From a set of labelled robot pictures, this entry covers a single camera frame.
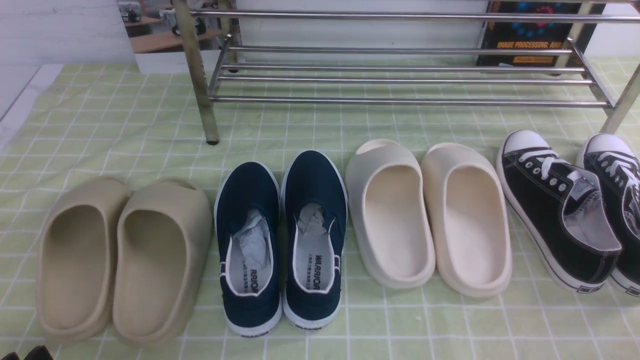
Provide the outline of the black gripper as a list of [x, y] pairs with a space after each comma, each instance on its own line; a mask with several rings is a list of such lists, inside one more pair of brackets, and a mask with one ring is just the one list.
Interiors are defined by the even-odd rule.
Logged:
[[[7, 353], [1, 360], [20, 360], [18, 353]], [[24, 358], [24, 360], [54, 360], [50, 351], [45, 345], [35, 346]]]

